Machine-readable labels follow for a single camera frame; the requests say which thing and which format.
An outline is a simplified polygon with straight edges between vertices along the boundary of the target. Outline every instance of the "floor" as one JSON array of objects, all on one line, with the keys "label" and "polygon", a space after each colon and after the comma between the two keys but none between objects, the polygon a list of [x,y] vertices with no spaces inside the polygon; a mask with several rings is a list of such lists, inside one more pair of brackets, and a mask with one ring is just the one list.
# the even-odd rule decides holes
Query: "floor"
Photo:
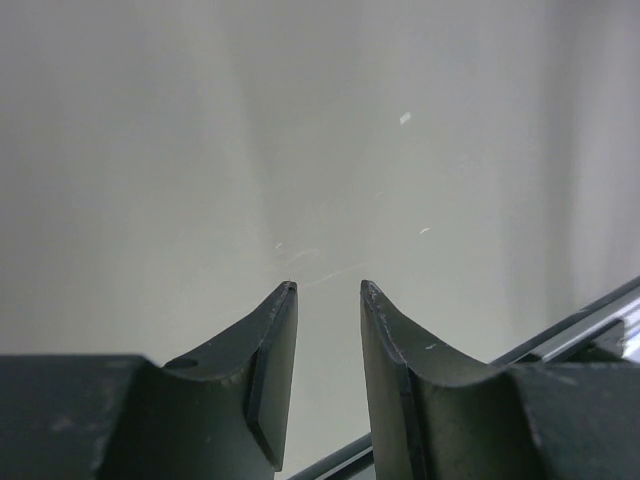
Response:
[{"label": "floor", "polygon": [[490,360],[638,274],[639,15],[6,2],[1,351],[164,362],[295,280],[295,473],[368,430],[362,278]]}]

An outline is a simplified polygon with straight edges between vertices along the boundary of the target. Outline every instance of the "white speck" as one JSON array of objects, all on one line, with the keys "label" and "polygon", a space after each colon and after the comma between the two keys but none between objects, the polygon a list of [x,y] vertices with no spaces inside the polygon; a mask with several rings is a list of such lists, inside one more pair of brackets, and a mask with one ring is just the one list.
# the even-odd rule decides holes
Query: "white speck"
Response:
[{"label": "white speck", "polygon": [[406,112],[404,115],[400,117],[400,125],[404,125],[409,120],[411,120],[411,112]]}]

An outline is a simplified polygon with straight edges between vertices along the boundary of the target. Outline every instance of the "white surface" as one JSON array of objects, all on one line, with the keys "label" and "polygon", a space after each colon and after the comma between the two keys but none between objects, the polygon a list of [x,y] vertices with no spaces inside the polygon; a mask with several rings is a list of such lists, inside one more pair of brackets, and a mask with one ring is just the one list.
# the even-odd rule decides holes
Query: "white surface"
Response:
[{"label": "white surface", "polygon": [[2,351],[165,361],[294,279],[299,470],[368,430],[360,279],[488,360],[637,275],[638,7],[4,2]]}]

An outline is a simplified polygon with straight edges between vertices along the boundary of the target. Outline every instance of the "gray surface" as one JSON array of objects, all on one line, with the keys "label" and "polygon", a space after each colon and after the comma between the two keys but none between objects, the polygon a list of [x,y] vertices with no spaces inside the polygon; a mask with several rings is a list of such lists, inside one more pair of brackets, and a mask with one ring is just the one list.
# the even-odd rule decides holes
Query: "gray surface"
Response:
[{"label": "gray surface", "polygon": [[301,469],[368,430],[361,278],[488,360],[638,274],[639,6],[4,2],[0,348],[165,361],[292,278]]}]

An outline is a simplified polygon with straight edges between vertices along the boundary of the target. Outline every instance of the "black plastic part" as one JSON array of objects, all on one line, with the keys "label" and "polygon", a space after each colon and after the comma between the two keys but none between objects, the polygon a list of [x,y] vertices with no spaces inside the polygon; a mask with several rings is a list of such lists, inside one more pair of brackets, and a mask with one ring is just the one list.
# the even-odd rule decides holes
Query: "black plastic part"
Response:
[{"label": "black plastic part", "polygon": [[378,480],[637,478],[640,366],[486,365],[404,316],[374,283],[361,297]]},{"label": "black plastic part", "polygon": [[286,282],[164,368],[140,356],[0,357],[0,477],[272,479],[296,325]]}]

